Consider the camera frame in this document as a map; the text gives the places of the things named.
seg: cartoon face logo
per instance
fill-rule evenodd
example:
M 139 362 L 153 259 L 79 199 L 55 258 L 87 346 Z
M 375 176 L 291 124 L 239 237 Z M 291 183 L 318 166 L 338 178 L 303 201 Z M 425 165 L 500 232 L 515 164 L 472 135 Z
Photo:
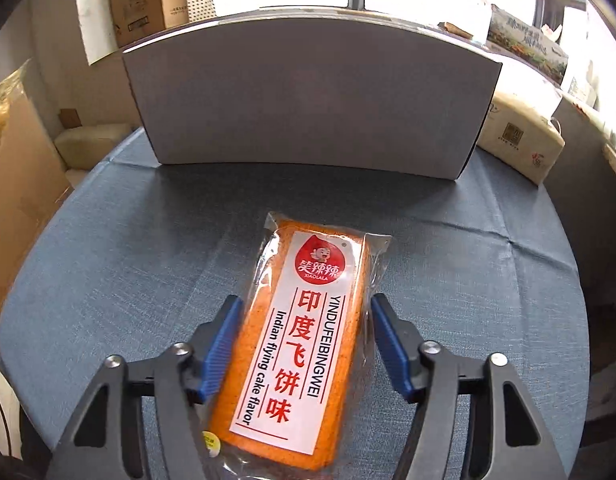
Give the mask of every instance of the cartoon face logo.
M 328 247 L 318 247 L 310 253 L 310 257 L 324 264 L 330 257 L 330 249 Z
M 346 259 L 335 244 L 312 235 L 294 257 L 294 269 L 304 282 L 325 285 L 346 269 Z

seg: metal screw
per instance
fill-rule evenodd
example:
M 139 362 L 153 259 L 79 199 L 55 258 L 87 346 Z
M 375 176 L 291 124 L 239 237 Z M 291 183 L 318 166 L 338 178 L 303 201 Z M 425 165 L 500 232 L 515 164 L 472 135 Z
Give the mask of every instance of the metal screw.
M 176 355 L 186 355 L 191 352 L 192 348 L 188 343 L 175 343 L 172 346 L 172 351 L 175 352 Z
M 117 368 L 124 361 L 124 358 L 121 355 L 109 355 L 104 359 L 104 364 L 108 368 Z
M 508 364 L 508 358 L 504 354 L 500 353 L 491 355 L 490 360 L 495 366 L 506 366 Z
M 441 345 L 437 341 L 424 341 L 421 350 L 426 354 L 438 354 L 441 352 Z

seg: round table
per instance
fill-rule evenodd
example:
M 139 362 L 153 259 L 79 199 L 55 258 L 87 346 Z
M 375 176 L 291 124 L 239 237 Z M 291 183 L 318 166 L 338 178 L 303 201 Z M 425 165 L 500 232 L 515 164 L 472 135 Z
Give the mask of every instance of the round table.
M 245 295 L 266 214 L 392 235 L 378 291 L 456 354 L 503 352 L 546 420 L 566 472 L 588 391 L 588 326 L 575 260 L 550 198 L 480 149 L 455 182 L 291 164 L 160 166 L 138 130 L 73 192 L 5 303 L 0 367 L 53 447 L 109 354 L 152 357 Z M 377 358 L 340 478 L 391 478 L 414 406 Z M 150 467 L 164 478 L 144 403 Z M 458 478 L 460 398 L 447 478 Z

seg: product label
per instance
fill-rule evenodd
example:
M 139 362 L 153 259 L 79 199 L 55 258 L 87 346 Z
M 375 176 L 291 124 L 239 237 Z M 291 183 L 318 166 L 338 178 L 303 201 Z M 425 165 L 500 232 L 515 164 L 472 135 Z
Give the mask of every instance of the product label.
M 215 458 L 219 455 L 219 452 L 222 450 L 222 441 L 219 440 L 219 437 L 211 431 L 203 431 L 204 440 L 206 441 L 206 447 L 208 448 L 208 455 L 210 458 Z
M 313 454 L 359 255 L 345 238 L 293 235 L 230 431 Z

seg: white wall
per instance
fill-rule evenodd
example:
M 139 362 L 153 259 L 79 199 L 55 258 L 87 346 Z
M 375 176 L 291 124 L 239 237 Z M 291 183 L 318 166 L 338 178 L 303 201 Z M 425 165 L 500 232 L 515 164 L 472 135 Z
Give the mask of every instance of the white wall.
M 30 2 L 35 51 L 59 108 L 76 108 L 85 126 L 139 126 L 139 113 L 120 53 L 88 65 L 76 0 Z
M 24 80 L 26 92 L 48 134 L 56 137 L 63 129 L 57 118 L 57 103 L 41 77 L 35 58 L 30 0 L 23 0 L 0 31 L 0 82 L 30 59 Z
M 30 7 L 24 0 L 0 31 L 0 81 L 33 56 Z
M 82 124 L 141 120 L 120 54 L 88 65 L 76 0 L 23 0 L 0 31 L 0 81 L 27 59 L 26 90 L 51 137 L 60 108 L 76 108 Z
M 110 0 L 77 0 L 83 46 L 89 63 L 117 50 Z

